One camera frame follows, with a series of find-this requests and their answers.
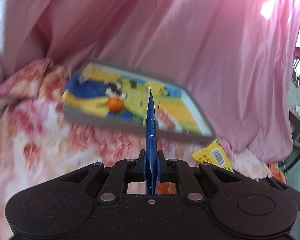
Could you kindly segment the grey cardboard tray box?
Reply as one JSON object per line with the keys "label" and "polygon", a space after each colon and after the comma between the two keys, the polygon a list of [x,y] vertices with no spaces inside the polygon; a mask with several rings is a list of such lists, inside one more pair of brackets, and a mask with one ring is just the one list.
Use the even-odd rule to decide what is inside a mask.
{"label": "grey cardboard tray box", "polygon": [[[143,133],[146,127],[148,85],[156,111],[165,109],[182,126],[182,133],[162,130],[157,135],[173,140],[209,144],[216,133],[189,91],[153,75],[132,69],[89,60],[65,85],[62,102],[64,117],[71,122]],[[113,113],[107,107],[109,98],[123,101],[122,111]]]}

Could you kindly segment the small orange tangerine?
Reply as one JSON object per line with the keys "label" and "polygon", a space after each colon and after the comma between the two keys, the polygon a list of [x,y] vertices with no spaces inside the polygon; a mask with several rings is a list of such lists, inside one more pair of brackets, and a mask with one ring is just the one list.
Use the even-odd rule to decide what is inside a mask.
{"label": "small orange tangerine", "polygon": [[109,98],[107,101],[107,107],[111,112],[117,113],[123,110],[124,104],[119,98]]}

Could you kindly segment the gold foil snack packet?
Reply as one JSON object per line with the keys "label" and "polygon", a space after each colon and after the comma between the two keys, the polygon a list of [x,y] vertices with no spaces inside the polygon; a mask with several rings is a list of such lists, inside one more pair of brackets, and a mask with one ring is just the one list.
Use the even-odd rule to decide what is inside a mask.
{"label": "gold foil snack packet", "polygon": [[175,183],[158,181],[157,192],[161,195],[177,194],[177,188]]}

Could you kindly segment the yellow green snack packet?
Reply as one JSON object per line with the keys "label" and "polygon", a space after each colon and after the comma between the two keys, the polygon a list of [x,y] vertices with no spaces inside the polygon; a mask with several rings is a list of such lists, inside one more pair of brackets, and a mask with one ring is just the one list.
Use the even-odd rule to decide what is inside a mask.
{"label": "yellow green snack packet", "polygon": [[194,152],[191,156],[197,164],[210,163],[229,172],[233,172],[229,159],[218,140],[215,140],[209,146]]}

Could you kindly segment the sausage snack packet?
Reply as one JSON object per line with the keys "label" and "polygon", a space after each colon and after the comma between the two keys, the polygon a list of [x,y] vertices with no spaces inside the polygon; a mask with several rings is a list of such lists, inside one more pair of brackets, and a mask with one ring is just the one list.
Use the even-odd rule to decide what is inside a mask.
{"label": "sausage snack packet", "polygon": [[175,133],[183,132],[183,128],[179,124],[179,122],[177,122],[175,118],[170,116],[168,112],[163,108],[157,109],[156,120],[157,120],[158,127],[162,130],[175,132]]}

